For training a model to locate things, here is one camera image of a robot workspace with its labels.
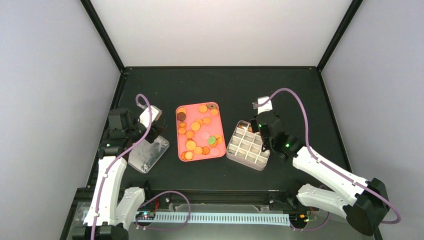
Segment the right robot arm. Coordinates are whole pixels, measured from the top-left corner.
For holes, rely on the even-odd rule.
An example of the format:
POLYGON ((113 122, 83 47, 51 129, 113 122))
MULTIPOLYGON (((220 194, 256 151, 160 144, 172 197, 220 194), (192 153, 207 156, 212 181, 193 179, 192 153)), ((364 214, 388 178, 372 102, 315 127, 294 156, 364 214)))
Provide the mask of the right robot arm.
POLYGON ((391 209, 385 184, 377 179, 359 177, 326 159, 283 129, 279 115, 264 111, 250 121, 252 131, 262 140, 262 151, 269 151, 328 187, 327 190, 304 184, 286 193, 285 204, 293 210, 302 205, 345 218, 357 232, 373 236, 391 209))

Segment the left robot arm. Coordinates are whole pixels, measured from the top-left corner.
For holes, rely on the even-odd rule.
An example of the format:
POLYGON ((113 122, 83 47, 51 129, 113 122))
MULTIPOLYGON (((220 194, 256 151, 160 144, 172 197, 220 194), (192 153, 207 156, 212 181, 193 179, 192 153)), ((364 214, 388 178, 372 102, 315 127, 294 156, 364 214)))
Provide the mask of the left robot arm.
POLYGON ((144 106, 138 117, 127 108, 109 111, 108 126, 98 146, 98 175, 92 201, 81 226, 70 235, 73 240, 127 240, 136 211, 146 199, 144 187, 132 186, 119 199, 123 174, 132 147, 142 142, 152 144, 163 128, 156 121, 162 111, 144 106))

